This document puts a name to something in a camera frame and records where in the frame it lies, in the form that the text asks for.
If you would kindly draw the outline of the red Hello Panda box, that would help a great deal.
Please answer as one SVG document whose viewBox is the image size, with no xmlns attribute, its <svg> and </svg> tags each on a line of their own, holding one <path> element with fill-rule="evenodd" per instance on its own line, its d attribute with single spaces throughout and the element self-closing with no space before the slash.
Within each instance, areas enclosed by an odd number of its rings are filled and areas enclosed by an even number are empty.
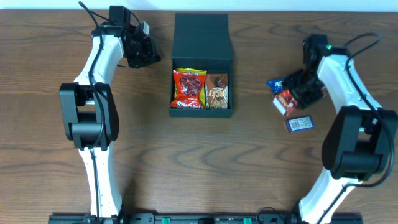
<svg viewBox="0 0 398 224">
<path fill-rule="evenodd" d="M 281 115 L 285 117 L 288 117 L 298 109 L 297 100 L 289 90 L 276 94 L 272 102 Z"/>
</svg>

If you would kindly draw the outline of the blue cookie wrapper pack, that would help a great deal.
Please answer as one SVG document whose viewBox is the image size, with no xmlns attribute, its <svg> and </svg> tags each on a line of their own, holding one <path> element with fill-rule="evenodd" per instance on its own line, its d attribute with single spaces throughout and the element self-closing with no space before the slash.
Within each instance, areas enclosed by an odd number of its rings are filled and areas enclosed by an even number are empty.
<svg viewBox="0 0 398 224">
<path fill-rule="evenodd" d="M 283 78 L 279 78 L 274 80 L 268 80 L 266 81 L 266 84 L 271 89 L 272 93 L 276 95 L 285 90 L 283 86 L 283 81 L 284 81 Z"/>
</svg>

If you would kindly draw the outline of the small dark blue box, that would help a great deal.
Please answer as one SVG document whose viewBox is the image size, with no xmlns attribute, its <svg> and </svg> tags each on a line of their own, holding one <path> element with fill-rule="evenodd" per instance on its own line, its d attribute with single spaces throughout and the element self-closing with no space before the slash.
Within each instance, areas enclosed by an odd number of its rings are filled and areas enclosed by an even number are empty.
<svg viewBox="0 0 398 224">
<path fill-rule="evenodd" d="M 307 129 L 312 129 L 315 127 L 313 119 L 311 116 L 302 116 L 298 118 L 288 119 L 286 122 L 286 127 L 288 132 L 294 133 L 297 131 L 303 131 Z"/>
</svg>

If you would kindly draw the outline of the black gift box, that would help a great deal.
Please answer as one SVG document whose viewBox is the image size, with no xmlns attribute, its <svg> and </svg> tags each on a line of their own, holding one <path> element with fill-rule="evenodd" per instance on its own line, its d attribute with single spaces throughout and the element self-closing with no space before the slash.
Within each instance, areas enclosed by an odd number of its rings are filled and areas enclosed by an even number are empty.
<svg viewBox="0 0 398 224">
<path fill-rule="evenodd" d="M 195 68 L 228 75 L 228 107 L 216 109 L 169 108 L 171 117 L 229 118 L 233 105 L 233 50 L 227 14 L 176 13 L 172 69 Z"/>
</svg>

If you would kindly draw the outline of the brown Pocky snack box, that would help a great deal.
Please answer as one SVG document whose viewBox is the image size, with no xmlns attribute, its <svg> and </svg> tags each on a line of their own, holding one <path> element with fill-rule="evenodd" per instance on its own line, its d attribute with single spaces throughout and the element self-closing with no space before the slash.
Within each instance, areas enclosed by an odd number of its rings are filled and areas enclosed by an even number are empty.
<svg viewBox="0 0 398 224">
<path fill-rule="evenodd" d="M 206 78 L 205 100 L 208 109 L 228 108 L 228 74 L 213 73 Z"/>
</svg>

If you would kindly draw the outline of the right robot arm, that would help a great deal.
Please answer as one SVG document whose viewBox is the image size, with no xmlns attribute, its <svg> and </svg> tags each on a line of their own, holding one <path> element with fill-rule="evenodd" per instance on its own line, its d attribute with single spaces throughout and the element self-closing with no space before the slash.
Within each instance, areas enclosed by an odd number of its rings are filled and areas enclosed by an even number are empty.
<svg viewBox="0 0 398 224">
<path fill-rule="evenodd" d="M 335 211 L 355 188 L 382 184 L 392 171 L 397 113 L 367 91 L 348 44 L 330 45 L 323 34 L 303 41 L 305 68 L 284 78 L 274 101 L 285 110 L 304 109 L 329 95 L 336 118 L 322 144 L 323 169 L 285 223 L 362 223 L 361 215 Z"/>
</svg>

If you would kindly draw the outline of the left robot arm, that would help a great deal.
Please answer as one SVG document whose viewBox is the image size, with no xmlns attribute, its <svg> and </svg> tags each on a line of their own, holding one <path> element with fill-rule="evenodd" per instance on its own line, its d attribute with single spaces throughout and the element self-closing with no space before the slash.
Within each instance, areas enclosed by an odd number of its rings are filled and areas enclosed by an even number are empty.
<svg viewBox="0 0 398 224">
<path fill-rule="evenodd" d="M 134 13 L 110 6 L 103 23 L 95 22 L 92 49 L 79 76 L 59 89 L 65 135 L 85 163 L 91 194 L 89 223 L 120 221 L 123 205 L 114 175 L 113 149 L 119 116 L 110 84 L 119 61 L 142 68 L 161 60 L 149 25 L 131 24 Z"/>
</svg>

